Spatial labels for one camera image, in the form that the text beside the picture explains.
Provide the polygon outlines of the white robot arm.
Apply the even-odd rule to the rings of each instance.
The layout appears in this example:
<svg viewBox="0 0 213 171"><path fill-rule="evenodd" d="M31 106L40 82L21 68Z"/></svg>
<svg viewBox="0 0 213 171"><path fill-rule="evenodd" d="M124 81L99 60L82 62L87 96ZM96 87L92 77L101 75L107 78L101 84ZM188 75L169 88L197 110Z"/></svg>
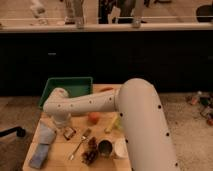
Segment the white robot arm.
<svg viewBox="0 0 213 171"><path fill-rule="evenodd" d="M133 78L118 89L73 98L55 89L43 111L56 123L66 123L70 114L118 112L133 171L180 171L160 98L144 79Z"/></svg>

